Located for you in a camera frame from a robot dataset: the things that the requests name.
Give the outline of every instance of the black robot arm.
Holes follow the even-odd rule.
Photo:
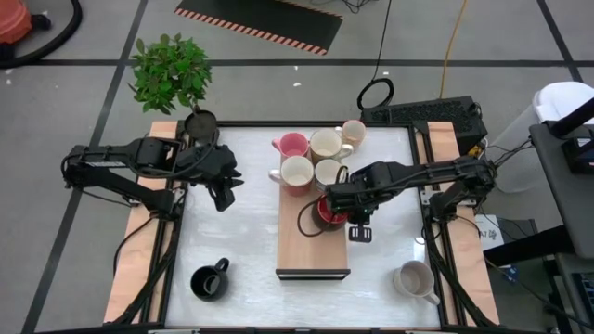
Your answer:
[[[456,206],[463,200],[481,199],[494,183],[494,168],[490,162],[472,157],[453,161],[405,166],[398,162],[374,162],[355,173],[348,182],[328,186],[326,200],[336,213],[348,213],[352,241],[370,242],[369,216],[379,205],[411,187],[454,182],[445,192],[433,194],[428,213],[433,220],[450,220]]]
[[[80,189],[100,186],[129,201],[141,202],[147,210],[163,218],[173,213],[173,191],[152,190],[111,169],[130,169],[142,177],[205,185],[216,209],[224,211],[235,201],[231,188],[243,184],[235,179],[241,174],[235,170],[233,152],[226,145],[183,147],[180,141],[156,137],[139,138],[125,146],[75,146],[60,168],[67,186]]]

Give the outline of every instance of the gray floor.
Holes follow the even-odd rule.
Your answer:
[[[65,0],[27,3],[33,12],[46,11],[55,29],[37,33],[23,42],[21,54],[53,38],[71,16],[70,4]],[[80,30],[48,58],[106,59],[113,60],[109,62],[113,66],[53,66],[48,62],[44,66],[0,71],[4,120],[0,123],[0,152],[7,157],[0,165],[5,176],[0,187],[0,209],[5,216],[5,222],[0,224],[2,333],[20,332],[27,314],[32,316],[29,324],[37,319],[35,312],[30,313],[33,296],[71,195],[63,188],[58,171],[60,159],[73,145],[89,142],[102,110],[109,114],[100,138],[102,144],[126,143],[144,135],[152,121],[185,117],[182,110],[171,117],[143,115],[125,84],[133,80],[130,69],[120,68],[124,71],[118,80],[117,59],[131,56],[123,54],[123,50],[139,8],[143,16],[137,35],[130,36],[132,39],[152,41],[164,32],[181,32],[194,37],[212,59],[329,59],[318,66],[298,68],[215,67],[213,85],[203,107],[220,119],[328,120],[358,117],[356,95],[370,79],[373,67],[339,66],[332,59],[374,59],[387,7],[387,1],[380,0],[353,15],[338,1],[320,5],[343,14],[344,23],[329,53],[319,57],[176,16],[173,11],[179,0],[81,3],[85,16]],[[407,61],[402,66],[381,67],[379,71],[381,75],[387,72],[386,76],[394,81],[394,103],[437,98],[441,76],[438,62],[421,67],[415,60],[444,58],[461,3],[462,0],[394,0],[382,58]],[[576,63],[563,58],[559,39],[556,41],[551,34],[537,0],[469,2],[452,58],[483,62],[453,64],[448,71],[445,95],[471,95],[480,102],[491,139],[529,105],[535,91],[549,83],[577,79],[572,78],[568,67],[592,66],[594,23],[590,17],[594,3],[547,0],[546,4]],[[555,67],[549,66],[550,60],[556,61],[552,63]],[[522,64],[530,67],[518,67]],[[594,85],[594,69],[579,68],[579,73],[587,84]],[[112,103],[106,98],[110,87],[115,93]],[[370,92],[367,102],[377,101],[382,93],[380,89]],[[549,212],[541,210],[542,203],[521,208],[510,205],[530,204],[530,200],[529,194],[510,197],[495,192],[485,207],[509,218],[536,218],[539,229],[560,223],[550,205]],[[125,208],[90,198],[81,200],[36,330],[100,325],[110,293],[111,256],[123,237],[127,214]],[[513,297],[514,293],[505,289],[499,291],[496,282],[494,286],[504,324],[523,323],[525,328],[549,325],[542,319],[526,324],[532,321],[528,320],[531,317],[523,318],[516,312],[520,297]]]

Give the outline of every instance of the yellow cable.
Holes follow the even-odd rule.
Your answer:
[[[460,13],[458,14],[458,19],[456,19],[456,25],[454,26],[454,31],[452,32],[452,37],[449,39],[449,43],[447,44],[447,51],[445,52],[445,60],[444,60],[444,70],[442,71],[442,84],[439,88],[439,98],[441,99],[444,95],[444,86],[446,85],[446,72],[447,72],[447,62],[449,61],[449,54],[452,51],[452,44],[454,44],[454,39],[456,39],[456,34],[458,33],[458,27],[460,22],[462,21],[462,14],[464,14],[464,10],[466,9],[466,5],[468,4],[468,0],[464,0],[462,3],[462,7],[460,8]]]

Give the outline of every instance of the mug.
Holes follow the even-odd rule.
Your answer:
[[[333,213],[329,209],[326,196],[320,197],[312,208],[312,221],[320,231],[336,231],[344,226],[347,219],[348,213]]]
[[[394,270],[394,287],[401,294],[411,298],[422,298],[433,305],[439,304],[439,297],[433,293],[435,278],[429,266],[420,261],[409,261]]]
[[[312,161],[317,164],[323,159],[340,160],[353,154],[353,146],[343,144],[341,137],[332,129],[315,131],[309,139]]]
[[[305,157],[309,150],[309,141],[302,134],[289,133],[280,139],[273,139],[272,146],[280,152],[283,159],[292,156]]]
[[[290,195],[303,196],[311,188],[314,165],[306,157],[288,157],[280,164],[280,170],[270,171],[268,177],[282,185]]]
[[[336,183],[336,175],[341,167],[343,167],[343,165],[333,159],[324,159],[318,162],[314,170],[317,189],[319,191],[325,191],[327,185],[334,185]],[[346,171],[341,172],[342,175],[339,175],[339,182],[345,181],[345,172]]]
[[[342,127],[337,126],[334,130],[341,134],[344,144],[353,145],[354,148],[358,148],[361,145],[367,133],[365,124],[358,120],[346,121]]]
[[[189,286],[196,297],[205,302],[214,302],[223,297],[229,286],[226,277],[228,267],[229,260],[222,258],[215,265],[206,265],[194,272]]]

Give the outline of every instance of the orange bucket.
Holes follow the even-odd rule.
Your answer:
[[[31,28],[31,14],[20,0],[0,0],[0,43],[13,44]]]

